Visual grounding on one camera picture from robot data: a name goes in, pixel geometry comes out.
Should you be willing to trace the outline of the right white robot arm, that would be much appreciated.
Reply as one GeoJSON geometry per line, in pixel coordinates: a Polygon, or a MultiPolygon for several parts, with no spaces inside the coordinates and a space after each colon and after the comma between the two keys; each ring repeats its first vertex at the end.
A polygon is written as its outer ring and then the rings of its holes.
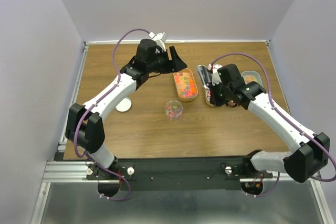
{"type": "Polygon", "coordinates": [[[287,173],[303,183],[328,163],[325,153],[330,139],[324,133],[316,134],[294,120],[269,97],[258,82],[246,83],[235,64],[206,70],[210,82],[211,104],[221,106],[234,102],[262,119],[285,142],[287,152],[255,150],[243,158],[242,173],[249,178],[260,171],[287,173]]]}

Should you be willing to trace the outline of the orange tray star candies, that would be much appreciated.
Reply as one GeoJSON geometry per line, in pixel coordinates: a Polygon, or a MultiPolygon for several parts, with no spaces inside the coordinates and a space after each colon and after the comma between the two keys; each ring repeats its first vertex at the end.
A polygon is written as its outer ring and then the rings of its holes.
{"type": "Polygon", "coordinates": [[[196,99],[198,88],[191,69],[173,73],[178,98],[183,102],[190,102],[196,99]]]}

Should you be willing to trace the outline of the silver metal scoop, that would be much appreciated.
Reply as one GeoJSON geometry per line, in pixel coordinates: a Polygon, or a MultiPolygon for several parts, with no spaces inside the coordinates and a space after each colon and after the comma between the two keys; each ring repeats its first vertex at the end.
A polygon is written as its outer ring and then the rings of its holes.
{"type": "Polygon", "coordinates": [[[196,72],[200,78],[203,88],[205,90],[209,90],[209,86],[212,84],[212,77],[207,67],[205,65],[198,65],[196,67],[196,72]]]}

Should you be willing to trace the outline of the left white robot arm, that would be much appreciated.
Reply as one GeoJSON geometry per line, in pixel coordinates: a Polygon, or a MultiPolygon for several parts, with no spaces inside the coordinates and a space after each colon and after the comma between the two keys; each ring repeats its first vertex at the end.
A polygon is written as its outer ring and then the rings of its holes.
{"type": "Polygon", "coordinates": [[[116,157],[104,144],[103,123],[115,107],[136,91],[151,73],[168,74],[182,71],[187,64],[173,46],[164,50],[152,39],[142,39],[135,56],[121,68],[117,77],[97,96],[83,105],[74,103],[68,112],[65,137],[74,147],[99,164],[98,173],[104,179],[116,175],[116,157]]]}

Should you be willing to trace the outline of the clear glass jar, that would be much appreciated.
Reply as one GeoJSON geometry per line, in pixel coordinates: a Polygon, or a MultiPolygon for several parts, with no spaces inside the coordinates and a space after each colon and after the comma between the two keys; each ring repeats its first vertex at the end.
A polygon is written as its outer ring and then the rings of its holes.
{"type": "Polygon", "coordinates": [[[183,112],[183,106],[178,100],[171,100],[165,106],[165,114],[170,120],[178,120],[183,112]]]}

